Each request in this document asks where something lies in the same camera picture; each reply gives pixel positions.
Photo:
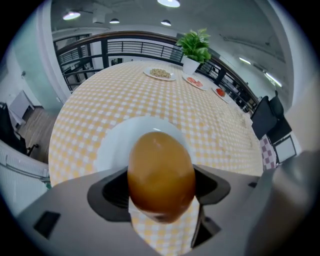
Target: black chair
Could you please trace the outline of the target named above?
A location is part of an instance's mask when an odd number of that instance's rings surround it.
[[[272,110],[273,114],[276,116],[276,118],[278,120],[283,119],[285,116],[284,107],[281,104],[281,101],[278,97],[277,91],[275,91],[275,97],[273,97],[270,100],[269,104],[270,104],[271,110]]]
[[[7,104],[2,102],[0,102],[0,140],[27,156],[30,156],[34,148],[39,147],[38,144],[34,144],[27,148],[26,140],[14,130],[11,124]]]
[[[251,116],[252,129],[256,137],[261,138],[277,124],[277,117],[274,115],[268,96],[262,98]]]

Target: brown egg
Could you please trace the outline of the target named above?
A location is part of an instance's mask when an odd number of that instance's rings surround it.
[[[195,196],[196,176],[187,150],[163,132],[139,138],[129,156],[129,194],[134,205],[160,223],[172,223]]]

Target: green plant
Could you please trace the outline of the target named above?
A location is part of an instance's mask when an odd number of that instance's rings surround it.
[[[211,54],[208,52],[210,35],[206,34],[206,28],[199,29],[197,32],[190,30],[190,33],[185,33],[178,42],[177,46],[182,47],[182,52],[189,59],[192,59],[199,63],[204,63],[205,60],[211,58]]]

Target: yellow checkered tablecloth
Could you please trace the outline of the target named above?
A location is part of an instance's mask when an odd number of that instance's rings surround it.
[[[164,81],[149,77],[143,73],[146,67],[164,68],[175,73],[177,78]],[[213,86],[204,76],[197,76],[204,85]],[[178,65],[132,61],[90,77],[61,109],[49,146],[51,184],[96,172],[94,160],[102,139],[115,125],[138,116],[158,117],[175,125],[193,152],[194,164],[248,175],[262,174],[260,143],[231,104],[212,90],[203,91],[187,83]],[[176,230],[179,236],[167,234],[166,238],[172,238],[169,243],[163,239],[155,242],[163,233],[159,225],[155,228],[155,223],[134,217],[132,223],[141,237],[153,241],[149,244],[158,252],[176,255],[186,252],[186,247],[190,250],[189,242],[185,246],[186,239],[192,239],[190,233],[196,224],[192,221],[186,231],[185,222],[190,223],[190,218],[194,219],[195,213],[198,216],[198,211],[198,201],[193,202],[185,219],[172,224],[171,230]]]

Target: railing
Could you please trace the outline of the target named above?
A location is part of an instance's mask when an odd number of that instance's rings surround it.
[[[95,42],[101,42],[101,54],[89,56],[82,54],[82,57],[79,57],[79,48],[81,48],[82,51],[83,46],[88,45],[90,47],[90,44]],[[177,38],[175,37],[152,32],[118,31],[80,39],[61,48],[56,54],[61,70],[64,70],[64,67],[74,63],[80,63],[84,66],[85,63],[91,62],[92,59],[95,58],[102,58],[103,68],[108,68],[109,57],[114,56],[151,58],[182,66],[183,52],[180,47],[175,45],[176,42]],[[68,73],[64,73],[63,76],[67,78],[78,74],[95,73],[102,70],[102,68],[96,67],[90,70],[82,69],[83,70],[80,71],[69,71]],[[210,78],[216,85],[224,88],[225,91],[236,100],[238,105],[244,104],[245,107],[252,110],[259,103],[258,98],[250,90],[245,81],[215,56],[212,56],[209,61],[200,65],[196,72]],[[72,91],[72,86],[77,87],[80,84],[81,82],[69,83],[68,86]]]

